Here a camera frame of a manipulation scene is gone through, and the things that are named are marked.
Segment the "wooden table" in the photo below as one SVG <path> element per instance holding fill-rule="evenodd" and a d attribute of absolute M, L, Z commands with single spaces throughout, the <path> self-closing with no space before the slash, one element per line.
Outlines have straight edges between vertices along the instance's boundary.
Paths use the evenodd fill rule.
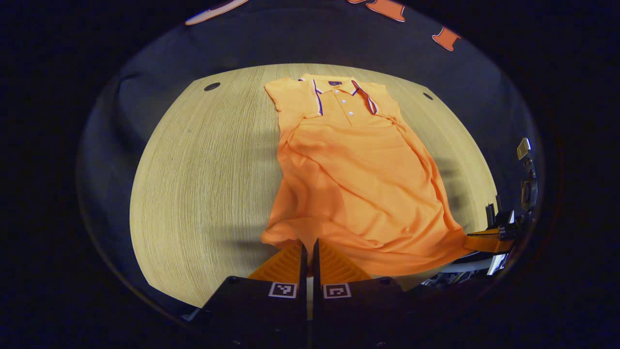
<path fill-rule="evenodd" d="M 278 116 L 263 85 L 304 73 L 385 84 L 434 157 L 456 221 L 465 232 L 486 229 L 485 206 L 497 194 L 489 167 L 463 124 L 430 90 L 346 66 L 256 66 L 194 81 L 144 149 L 130 227 L 151 286 L 202 307 L 225 277 L 245 277 L 277 252 L 259 240 L 282 178 Z M 205 91 L 213 83 L 221 85 Z M 399 279 L 409 288 L 439 270 Z"/>

